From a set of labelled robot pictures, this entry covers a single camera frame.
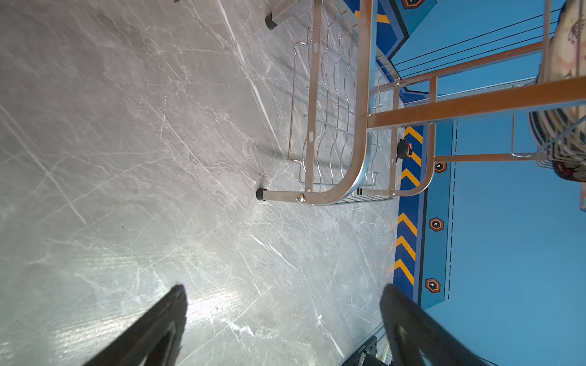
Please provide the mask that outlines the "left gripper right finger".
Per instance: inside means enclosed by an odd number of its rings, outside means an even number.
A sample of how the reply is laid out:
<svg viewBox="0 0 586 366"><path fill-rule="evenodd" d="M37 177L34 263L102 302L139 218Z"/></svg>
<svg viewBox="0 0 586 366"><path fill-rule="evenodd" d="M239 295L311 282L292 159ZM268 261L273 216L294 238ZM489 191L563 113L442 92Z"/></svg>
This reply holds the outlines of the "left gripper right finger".
<svg viewBox="0 0 586 366"><path fill-rule="evenodd" d="M395 285L379 305L395 365L485 364Z"/></svg>

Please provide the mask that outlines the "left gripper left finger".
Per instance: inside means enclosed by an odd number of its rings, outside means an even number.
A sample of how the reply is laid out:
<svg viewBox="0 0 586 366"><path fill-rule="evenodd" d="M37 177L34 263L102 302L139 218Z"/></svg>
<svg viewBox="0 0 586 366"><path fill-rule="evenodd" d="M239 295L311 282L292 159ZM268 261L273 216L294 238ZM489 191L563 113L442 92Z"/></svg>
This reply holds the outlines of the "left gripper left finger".
<svg viewBox="0 0 586 366"><path fill-rule="evenodd" d="M186 327L188 298L183 285L173 286L87 365L174 365Z"/></svg>

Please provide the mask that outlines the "steel two-tier dish rack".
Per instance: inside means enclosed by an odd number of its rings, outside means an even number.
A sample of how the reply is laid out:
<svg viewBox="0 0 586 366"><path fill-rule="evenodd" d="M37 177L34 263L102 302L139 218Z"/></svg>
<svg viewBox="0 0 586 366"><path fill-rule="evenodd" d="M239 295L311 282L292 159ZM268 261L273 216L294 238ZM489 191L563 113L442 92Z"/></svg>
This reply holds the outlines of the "steel two-tier dish rack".
<svg viewBox="0 0 586 366"><path fill-rule="evenodd" d="M574 76L559 81L541 82L520 88L502 89L484 94L467 95L457 99L437 98L438 81L441 77L502 63L504 61L526 56L540 51L543 55L542 67L547 67L551 39L545 37L542 42L508 50L433 71L410 79L399 79L392 85L383 85L376 90L372 88L372 71L374 70L374 46L377 33L376 22L378 7L373 1L360 3L359 19L359 59L356 81L356 103L353 153L347 173L341 181L326 192L314 190L314 159L316 157L315 132L317 123L317 92L321 64L321 19L322 2L314 3L314 25L311 38L311 72L308 97L308 126L305 137L305 188L301 192L270 191L258 188L256 198L259 201L298 202L310 205L339 204L353 194L361 195L363 176L371 162L370 134L372 131L389 129L392 132L392 147L398 146L398 129L427 125L427 168L422 181L411 190L396 188L396 169L390 172L390 187L386 190L374 190L370 194L376 197L392 199L395 197L412 197L425 191L433 180L435 163L467 162L512 162L535 161L542 152L537 150L530 155L485 154L467 156L436 155L436 124L439 121L459 117L473 117L484 114L518 111L544 111L562 107L578 107L585 103L585 78ZM379 92L393 92L393 108L390 111L375 112L371 107L371 97Z"/></svg>

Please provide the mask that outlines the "cream plate with panda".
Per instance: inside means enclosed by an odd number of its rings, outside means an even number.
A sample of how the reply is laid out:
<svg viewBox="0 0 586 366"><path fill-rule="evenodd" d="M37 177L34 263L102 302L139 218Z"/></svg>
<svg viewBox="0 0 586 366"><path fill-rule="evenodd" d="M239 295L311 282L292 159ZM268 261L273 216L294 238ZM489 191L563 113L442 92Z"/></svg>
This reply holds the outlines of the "cream plate with panda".
<svg viewBox="0 0 586 366"><path fill-rule="evenodd" d="M566 1L540 67L539 83L585 76L585 1Z"/></svg>

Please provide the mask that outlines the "white plate orange sunburst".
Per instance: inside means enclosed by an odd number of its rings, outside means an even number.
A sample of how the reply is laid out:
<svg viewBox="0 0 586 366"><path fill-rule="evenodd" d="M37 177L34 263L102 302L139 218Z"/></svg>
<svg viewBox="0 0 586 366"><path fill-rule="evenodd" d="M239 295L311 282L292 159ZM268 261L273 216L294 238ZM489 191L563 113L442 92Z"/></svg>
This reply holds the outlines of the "white plate orange sunburst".
<svg viewBox="0 0 586 366"><path fill-rule="evenodd" d="M529 113L537 165L566 181L585 182L585 107Z"/></svg>

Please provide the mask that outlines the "black orange tape roll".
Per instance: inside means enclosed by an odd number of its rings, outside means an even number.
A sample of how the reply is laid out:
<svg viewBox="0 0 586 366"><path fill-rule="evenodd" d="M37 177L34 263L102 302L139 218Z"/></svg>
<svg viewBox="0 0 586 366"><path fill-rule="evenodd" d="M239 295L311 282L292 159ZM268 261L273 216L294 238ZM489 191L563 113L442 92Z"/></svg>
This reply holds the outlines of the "black orange tape roll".
<svg viewBox="0 0 586 366"><path fill-rule="evenodd" d="M411 142L407 138L402 138L398 141L396 149L397 161L398 160L409 160L413 154L413 147Z"/></svg>

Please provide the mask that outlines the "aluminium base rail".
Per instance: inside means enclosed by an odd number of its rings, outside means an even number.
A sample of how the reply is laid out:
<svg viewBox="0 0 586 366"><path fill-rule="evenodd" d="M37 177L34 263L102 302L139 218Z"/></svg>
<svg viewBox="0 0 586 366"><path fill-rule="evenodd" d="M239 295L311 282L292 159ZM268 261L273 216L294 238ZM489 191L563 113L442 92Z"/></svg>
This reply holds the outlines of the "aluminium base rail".
<svg viewBox="0 0 586 366"><path fill-rule="evenodd" d="M380 323L338 363L340 366L394 364L392 350L383 323Z"/></svg>

